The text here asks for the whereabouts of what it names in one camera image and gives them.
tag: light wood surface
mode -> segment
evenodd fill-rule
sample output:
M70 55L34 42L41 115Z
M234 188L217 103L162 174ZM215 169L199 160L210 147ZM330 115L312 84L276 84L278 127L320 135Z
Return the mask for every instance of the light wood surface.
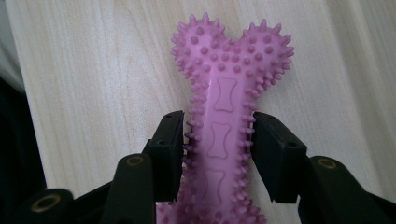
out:
M259 110L290 127L309 156L339 160L396 202L395 1L25 0L7 9L50 188L77 197L106 183L162 115L189 108L170 38L179 21L207 11L233 38L251 21L282 22L293 64ZM250 180L270 223L298 223L296 205L270 203L255 169Z

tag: pink dog toy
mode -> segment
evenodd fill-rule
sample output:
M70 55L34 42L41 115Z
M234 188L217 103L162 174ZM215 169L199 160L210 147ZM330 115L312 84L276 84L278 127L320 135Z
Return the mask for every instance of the pink dog toy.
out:
M157 223L265 223L245 191L251 113L261 92L290 69L290 35L262 20L233 42L207 13L177 29L172 54L191 81L194 107L178 201L158 204Z

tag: spiky nub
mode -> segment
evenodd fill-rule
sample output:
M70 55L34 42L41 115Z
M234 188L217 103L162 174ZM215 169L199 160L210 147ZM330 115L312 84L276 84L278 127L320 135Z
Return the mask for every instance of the spiky nub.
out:
M290 35L266 20L251 23L240 39L224 35L207 14L180 23L172 37L177 67L191 81L191 131L185 136L178 201L157 207L158 223L265 223L248 198L249 136L255 104L264 90L290 69Z

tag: black mechanical part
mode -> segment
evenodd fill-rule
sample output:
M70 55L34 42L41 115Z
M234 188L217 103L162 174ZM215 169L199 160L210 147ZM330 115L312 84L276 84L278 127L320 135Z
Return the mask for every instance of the black mechanical part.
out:
M184 152L183 118L181 110L165 115L143 150L152 159L156 202L177 200Z
M260 112L253 116L256 122L250 151L270 199L296 203L306 145L274 116Z
M25 202L11 223L18 224L65 224L72 222L69 209L73 195L66 189L46 189Z
M321 156L310 158L301 183L298 210L303 224L318 220L339 224L392 223L339 161Z
M155 223L151 158L133 154L119 161L101 223Z
M26 95L0 78L0 223L45 188Z
M76 224L97 224L100 222L110 187L111 182L74 200L71 215L75 218Z
M380 198L370 192L367 192L376 204L380 207L380 209L387 215L388 218L392 221L392 223L396 223L396 203L392 203L386 199Z

